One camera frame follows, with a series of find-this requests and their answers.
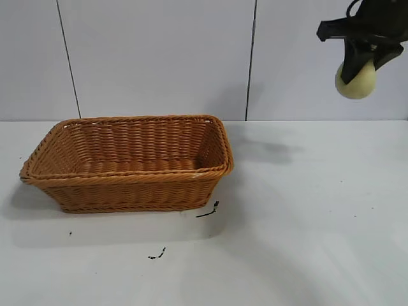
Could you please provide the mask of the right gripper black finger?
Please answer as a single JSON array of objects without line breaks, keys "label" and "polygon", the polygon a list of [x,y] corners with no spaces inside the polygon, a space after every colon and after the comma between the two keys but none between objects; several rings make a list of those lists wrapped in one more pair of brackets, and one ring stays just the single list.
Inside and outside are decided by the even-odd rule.
[{"label": "right gripper black finger", "polygon": [[378,45],[374,50],[373,58],[375,70],[379,70],[382,66],[400,56],[403,51],[404,47],[399,43],[392,45]]},{"label": "right gripper black finger", "polygon": [[372,60],[370,44],[359,40],[345,40],[342,81],[345,84],[350,83],[370,60]]}]

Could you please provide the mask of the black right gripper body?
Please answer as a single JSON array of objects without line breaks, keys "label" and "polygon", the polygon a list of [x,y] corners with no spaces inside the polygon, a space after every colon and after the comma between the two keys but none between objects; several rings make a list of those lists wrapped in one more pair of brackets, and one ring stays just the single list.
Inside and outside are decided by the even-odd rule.
[{"label": "black right gripper body", "polygon": [[359,40],[378,45],[407,41],[407,0],[352,1],[346,16],[322,21],[317,37],[326,40]]}]

